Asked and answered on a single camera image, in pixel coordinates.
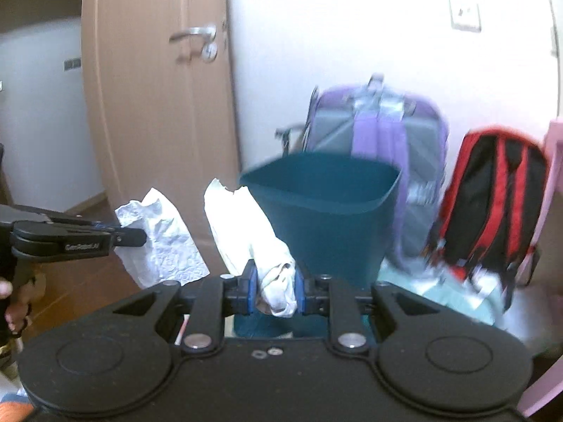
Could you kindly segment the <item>person left hand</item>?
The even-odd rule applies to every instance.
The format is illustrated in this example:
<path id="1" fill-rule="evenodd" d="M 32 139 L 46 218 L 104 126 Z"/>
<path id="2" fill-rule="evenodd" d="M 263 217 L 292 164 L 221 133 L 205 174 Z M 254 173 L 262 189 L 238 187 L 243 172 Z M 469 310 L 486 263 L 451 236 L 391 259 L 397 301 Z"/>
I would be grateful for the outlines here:
<path id="1" fill-rule="evenodd" d="M 19 289 L 15 289 L 7 279 L 1 279 L 1 299 L 10 300 L 4 317 L 11 333 L 21 333 L 26 329 L 31 305 L 40 300 L 45 291 L 46 277 L 43 273 L 36 273 Z"/>

